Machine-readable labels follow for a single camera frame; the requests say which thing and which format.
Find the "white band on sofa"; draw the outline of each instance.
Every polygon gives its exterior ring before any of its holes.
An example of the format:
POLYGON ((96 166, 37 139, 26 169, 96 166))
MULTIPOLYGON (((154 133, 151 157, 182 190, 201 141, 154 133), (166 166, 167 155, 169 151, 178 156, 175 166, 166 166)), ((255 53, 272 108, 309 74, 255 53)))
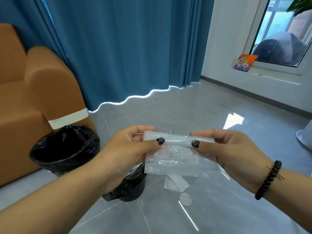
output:
POLYGON ((52 129, 55 130, 63 126, 67 126, 77 121, 80 121, 84 118, 87 118, 88 116, 89 116, 88 110, 84 108, 83 110, 80 110, 78 112, 74 112, 67 116, 64 116, 64 117, 61 117, 52 121, 48 121, 48 122, 50 123, 50 126, 52 127, 52 129))

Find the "blue curtain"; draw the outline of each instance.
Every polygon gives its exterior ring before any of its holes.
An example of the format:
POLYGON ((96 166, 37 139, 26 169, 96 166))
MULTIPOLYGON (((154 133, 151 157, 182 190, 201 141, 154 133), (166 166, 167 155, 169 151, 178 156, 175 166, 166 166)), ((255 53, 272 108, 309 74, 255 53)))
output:
POLYGON ((46 46, 70 67, 62 43, 41 0, 0 0, 0 23, 14 25, 26 50, 46 46))
POLYGON ((45 0, 89 110, 199 81, 214 0, 45 0))

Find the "green object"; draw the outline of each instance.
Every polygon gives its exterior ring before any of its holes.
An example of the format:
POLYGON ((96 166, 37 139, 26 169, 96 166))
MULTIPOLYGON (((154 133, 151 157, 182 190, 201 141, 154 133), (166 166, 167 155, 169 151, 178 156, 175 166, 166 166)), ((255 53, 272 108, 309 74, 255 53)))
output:
POLYGON ((286 12, 294 11, 294 16, 312 9, 312 0, 294 0, 286 12))

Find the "black beaded bracelet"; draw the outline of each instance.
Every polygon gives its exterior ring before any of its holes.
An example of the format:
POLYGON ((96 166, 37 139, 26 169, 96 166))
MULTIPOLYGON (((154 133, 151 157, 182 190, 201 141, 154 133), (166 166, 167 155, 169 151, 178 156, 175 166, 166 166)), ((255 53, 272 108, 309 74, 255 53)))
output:
POLYGON ((262 183, 261 187, 259 188, 259 190, 257 191, 257 193, 255 194, 255 199, 256 200, 260 200, 263 196, 263 194, 265 192, 267 192, 269 186, 271 185, 271 182, 274 180, 274 178, 277 176, 280 168, 282 166, 282 162, 276 160, 274 162, 274 166, 271 169, 271 172, 269 173, 269 175, 267 176, 267 178, 264 180, 264 182, 262 183))

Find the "baseboard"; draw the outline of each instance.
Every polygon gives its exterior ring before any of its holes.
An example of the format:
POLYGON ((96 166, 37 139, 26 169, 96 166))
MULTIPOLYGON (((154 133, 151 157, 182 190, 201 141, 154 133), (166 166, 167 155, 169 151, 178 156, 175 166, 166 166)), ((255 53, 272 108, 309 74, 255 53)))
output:
POLYGON ((311 113, 311 112, 307 112, 307 111, 301 110, 301 109, 299 109, 299 108, 295 108, 295 107, 289 106, 289 105, 287 105, 287 104, 284 104, 284 103, 275 101, 275 100, 270 99, 270 98, 266 98, 266 97, 264 97, 264 96, 261 96, 261 95, 258 95, 258 94, 249 92, 249 91, 247 91, 247 90, 240 89, 240 88, 238 88, 238 87, 235 87, 235 86, 232 86, 232 85, 223 83, 223 82, 218 81, 218 80, 215 80, 215 79, 211 79, 211 78, 208 78, 208 77, 205 77, 205 76, 201 76, 200 78, 201 78, 202 80, 205 80, 205 81, 208 81, 208 82, 210 82, 210 83, 213 83, 213 84, 222 86, 222 87, 224 87, 224 88, 227 88, 227 89, 232 90, 232 91, 234 91, 234 92, 237 92, 237 93, 239 93, 239 94, 243 94, 243 95, 245 95, 245 96, 254 98, 254 99, 258 100, 258 101, 261 101, 261 102, 264 102, 264 103, 266 103, 266 104, 272 105, 272 106, 274 106, 274 107, 277 107, 277 108, 283 109, 283 110, 285 110, 285 111, 288 111, 288 112, 297 114, 297 115, 299 115, 299 116, 308 118, 308 119, 310 119, 310 120, 312 119, 312 113, 311 113))

